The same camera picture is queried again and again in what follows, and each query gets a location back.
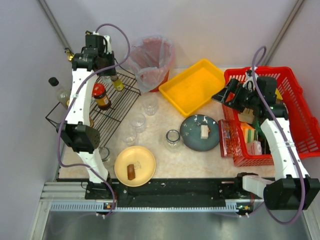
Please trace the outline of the dark sauce bottle black cap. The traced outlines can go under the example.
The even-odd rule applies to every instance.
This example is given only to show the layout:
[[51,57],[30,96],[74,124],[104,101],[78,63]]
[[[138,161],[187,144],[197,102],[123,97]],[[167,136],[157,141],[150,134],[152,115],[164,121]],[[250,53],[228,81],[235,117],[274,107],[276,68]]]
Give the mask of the dark sauce bottle black cap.
[[68,109],[71,91],[66,89],[56,77],[49,78],[48,82],[54,88],[57,100],[65,109]]

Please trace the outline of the small yellow label bottle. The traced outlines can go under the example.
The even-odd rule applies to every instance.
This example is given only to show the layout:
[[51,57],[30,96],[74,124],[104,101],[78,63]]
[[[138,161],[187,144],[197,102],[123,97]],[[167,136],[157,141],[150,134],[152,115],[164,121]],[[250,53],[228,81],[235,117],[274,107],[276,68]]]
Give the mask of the small yellow label bottle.
[[124,89],[124,85],[121,81],[121,79],[118,77],[118,75],[112,75],[110,77],[111,81],[112,81],[112,84],[113,86],[115,87],[115,89],[120,92]]

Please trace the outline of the red snack packet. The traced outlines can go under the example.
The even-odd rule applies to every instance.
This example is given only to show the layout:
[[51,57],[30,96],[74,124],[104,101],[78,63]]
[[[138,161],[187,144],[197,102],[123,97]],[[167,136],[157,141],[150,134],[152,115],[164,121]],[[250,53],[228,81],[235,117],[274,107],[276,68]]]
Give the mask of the red snack packet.
[[234,156],[231,130],[227,120],[218,121],[220,155],[222,158],[232,158]]

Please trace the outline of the colourful sponge stack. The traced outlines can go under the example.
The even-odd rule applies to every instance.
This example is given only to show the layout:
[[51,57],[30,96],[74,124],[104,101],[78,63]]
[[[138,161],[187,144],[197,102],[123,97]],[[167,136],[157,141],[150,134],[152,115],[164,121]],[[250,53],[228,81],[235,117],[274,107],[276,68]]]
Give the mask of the colourful sponge stack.
[[258,140],[258,132],[251,125],[249,125],[246,122],[241,122],[240,123],[240,128],[242,130],[243,137],[244,137],[244,142],[246,144]]

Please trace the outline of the beige plate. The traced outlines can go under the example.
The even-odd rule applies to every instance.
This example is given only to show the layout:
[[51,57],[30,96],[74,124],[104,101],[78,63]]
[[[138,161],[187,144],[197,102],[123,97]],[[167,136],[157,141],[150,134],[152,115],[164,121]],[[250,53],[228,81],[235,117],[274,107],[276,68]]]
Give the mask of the beige plate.
[[[127,166],[134,164],[135,179],[128,180]],[[116,158],[114,172],[117,179],[128,187],[140,187],[154,176],[156,159],[153,153],[143,146],[124,149]]]

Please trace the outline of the red bin with plastic bag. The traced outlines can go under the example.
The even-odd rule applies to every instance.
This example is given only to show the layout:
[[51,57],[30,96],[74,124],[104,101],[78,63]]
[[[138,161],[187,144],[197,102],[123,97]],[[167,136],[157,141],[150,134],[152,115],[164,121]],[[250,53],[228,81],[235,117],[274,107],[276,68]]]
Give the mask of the red bin with plastic bag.
[[143,37],[131,46],[126,62],[141,92],[151,92],[162,84],[173,67],[175,55],[174,43],[162,35]]

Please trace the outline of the red plastic basket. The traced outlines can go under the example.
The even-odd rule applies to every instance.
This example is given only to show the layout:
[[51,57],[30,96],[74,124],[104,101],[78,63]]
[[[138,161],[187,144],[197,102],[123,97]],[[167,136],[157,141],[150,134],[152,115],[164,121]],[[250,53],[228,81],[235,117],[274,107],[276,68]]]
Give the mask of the red plastic basket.
[[[296,76],[287,66],[259,66],[256,70],[259,76],[273,77],[277,81],[277,89],[288,109],[289,127],[295,143],[299,159],[303,160],[320,155],[320,125],[313,116]],[[272,166],[270,154],[248,154],[244,135],[242,133],[238,112],[225,105],[222,106],[225,120],[229,123],[233,162],[237,167]]]

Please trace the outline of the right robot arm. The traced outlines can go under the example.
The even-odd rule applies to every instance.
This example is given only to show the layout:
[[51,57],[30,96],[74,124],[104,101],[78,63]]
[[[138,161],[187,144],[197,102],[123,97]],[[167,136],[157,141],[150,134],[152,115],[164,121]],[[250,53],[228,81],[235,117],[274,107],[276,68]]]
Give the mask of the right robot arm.
[[268,143],[275,180],[246,173],[242,189],[262,198],[269,210],[306,210],[320,191],[320,181],[309,176],[299,158],[288,110],[276,102],[276,88],[270,76],[252,76],[244,83],[232,78],[212,99],[239,112],[252,110]]

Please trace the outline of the pink white packet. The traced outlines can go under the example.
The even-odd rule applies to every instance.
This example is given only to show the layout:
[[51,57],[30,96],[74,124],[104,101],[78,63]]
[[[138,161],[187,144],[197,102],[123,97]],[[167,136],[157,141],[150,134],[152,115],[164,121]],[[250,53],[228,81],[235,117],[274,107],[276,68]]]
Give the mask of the pink white packet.
[[262,152],[262,146],[261,146],[261,142],[258,140],[254,140],[252,142],[249,142],[246,144],[246,149],[249,155],[261,155]]

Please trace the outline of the red lid chili jar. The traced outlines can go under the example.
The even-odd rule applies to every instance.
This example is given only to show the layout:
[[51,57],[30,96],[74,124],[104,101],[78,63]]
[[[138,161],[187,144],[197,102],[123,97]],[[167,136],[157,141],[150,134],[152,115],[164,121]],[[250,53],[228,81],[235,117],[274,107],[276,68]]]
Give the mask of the red lid chili jar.
[[95,83],[92,90],[92,96],[99,109],[106,111],[111,108],[112,102],[107,96],[105,86],[102,83]]

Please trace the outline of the sauce bottle yellow cap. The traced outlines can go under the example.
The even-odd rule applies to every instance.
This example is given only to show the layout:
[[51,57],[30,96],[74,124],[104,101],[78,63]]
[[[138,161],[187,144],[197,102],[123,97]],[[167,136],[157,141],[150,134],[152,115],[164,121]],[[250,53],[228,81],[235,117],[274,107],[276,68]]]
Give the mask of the sauce bottle yellow cap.
[[90,123],[90,127],[93,128],[95,123],[91,117],[89,117],[89,123]]

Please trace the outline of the yellow plastic tray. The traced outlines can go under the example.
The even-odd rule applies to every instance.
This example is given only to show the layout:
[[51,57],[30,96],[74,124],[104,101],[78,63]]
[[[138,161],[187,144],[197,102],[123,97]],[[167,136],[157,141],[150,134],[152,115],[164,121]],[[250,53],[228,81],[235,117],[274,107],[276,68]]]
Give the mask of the yellow plastic tray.
[[224,72],[209,60],[201,59],[160,85],[159,91],[186,118],[206,105],[224,86]]

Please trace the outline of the glass oil bottle gold spout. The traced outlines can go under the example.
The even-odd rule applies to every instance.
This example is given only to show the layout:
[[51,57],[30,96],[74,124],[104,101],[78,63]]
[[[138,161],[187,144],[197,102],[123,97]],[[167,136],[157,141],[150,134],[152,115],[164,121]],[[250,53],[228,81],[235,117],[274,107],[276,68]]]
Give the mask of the glass oil bottle gold spout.
[[67,55],[67,60],[69,62],[72,62],[72,59],[74,58],[75,54],[68,47],[64,49],[64,53]]

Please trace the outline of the dark teal plate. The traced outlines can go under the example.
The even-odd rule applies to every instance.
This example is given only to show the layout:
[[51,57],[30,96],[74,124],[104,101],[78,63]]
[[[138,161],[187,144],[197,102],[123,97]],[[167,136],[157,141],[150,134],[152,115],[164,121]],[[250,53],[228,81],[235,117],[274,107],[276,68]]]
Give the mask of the dark teal plate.
[[[201,139],[201,125],[208,125],[210,129],[208,139]],[[198,152],[206,152],[215,148],[220,142],[218,122],[203,114],[187,117],[180,125],[180,136],[184,144]]]

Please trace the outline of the clear glass cup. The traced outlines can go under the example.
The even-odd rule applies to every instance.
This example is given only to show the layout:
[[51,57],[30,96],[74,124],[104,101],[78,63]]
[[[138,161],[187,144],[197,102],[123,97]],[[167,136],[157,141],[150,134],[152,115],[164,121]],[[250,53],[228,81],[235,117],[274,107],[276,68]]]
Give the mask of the clear glass cup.
[[147,127],[146,117],[139,112],[130,114],[129,123],[137,133],[143,133]]
[[144,112],[148,116],[154,116],[158,111],[158,100],[155,96],[144,96],[142,99]]
[[138,144],[138,134],[132,129],[125,129],[121,133],[121,139],[127,146],[135,146]]

